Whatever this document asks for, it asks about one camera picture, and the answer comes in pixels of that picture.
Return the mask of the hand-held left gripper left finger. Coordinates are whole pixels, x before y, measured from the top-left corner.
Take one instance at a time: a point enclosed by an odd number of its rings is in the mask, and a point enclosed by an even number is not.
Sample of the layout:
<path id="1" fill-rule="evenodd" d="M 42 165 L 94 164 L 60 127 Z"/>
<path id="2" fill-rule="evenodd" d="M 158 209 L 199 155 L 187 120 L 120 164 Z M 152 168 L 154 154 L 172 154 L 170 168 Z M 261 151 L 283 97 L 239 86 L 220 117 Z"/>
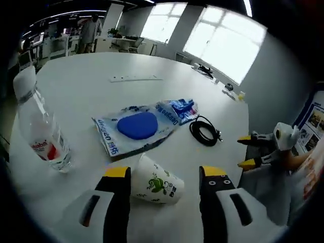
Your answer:
<path id="1" fill-rule="evenodd" d="M 65 242 L 127 242 L 131 168 L 106 170 L 94 190 L 87 190 L 63 211 Z"/>

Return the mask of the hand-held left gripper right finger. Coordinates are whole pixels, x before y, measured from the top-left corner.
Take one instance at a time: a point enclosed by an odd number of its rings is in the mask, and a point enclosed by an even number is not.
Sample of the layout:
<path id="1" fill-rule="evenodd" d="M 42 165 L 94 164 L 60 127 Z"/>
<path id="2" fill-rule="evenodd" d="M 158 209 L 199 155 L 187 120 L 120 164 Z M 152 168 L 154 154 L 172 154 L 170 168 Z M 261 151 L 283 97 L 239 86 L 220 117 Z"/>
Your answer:
<path id="1" fill-rule="evenodd" d="M 204 242 L 277 242 L 286 230 L 243 188 L 236 188 L 217 167 L 199 168 L 199 209 Z"/>

